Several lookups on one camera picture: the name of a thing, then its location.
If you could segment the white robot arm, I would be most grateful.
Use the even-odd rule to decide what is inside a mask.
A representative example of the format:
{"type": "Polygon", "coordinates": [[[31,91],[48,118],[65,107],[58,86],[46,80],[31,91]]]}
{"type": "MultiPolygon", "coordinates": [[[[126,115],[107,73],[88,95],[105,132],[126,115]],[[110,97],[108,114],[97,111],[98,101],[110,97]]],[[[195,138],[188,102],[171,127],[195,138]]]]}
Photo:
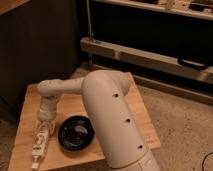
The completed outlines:
{"type": "Polygon", "coordinates": [[[77,79],[43,80],[37,86],[41,96],[37,118],[52,122],[60,95],[79,94],[109,171],[160,171],[125,100],[130,85],[127,75],[115,70],[96,70],[77,79]]]}

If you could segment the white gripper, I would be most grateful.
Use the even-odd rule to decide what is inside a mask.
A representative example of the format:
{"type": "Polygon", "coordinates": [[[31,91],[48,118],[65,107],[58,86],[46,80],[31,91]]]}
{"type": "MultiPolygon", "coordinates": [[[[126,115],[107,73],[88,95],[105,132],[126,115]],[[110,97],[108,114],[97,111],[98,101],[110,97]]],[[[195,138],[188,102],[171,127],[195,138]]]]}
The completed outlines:
{"type": "Polygon", "coordinates": [[[59,101],[58,97],[42,97],[40,101],[40,107],[37,113],[34,133],[36,134],[41,128],[41,122],[51,122],[50,123],[50,135],[54,134],[56,122],[53,121],[57,115],[57,103],[59,101]]]}

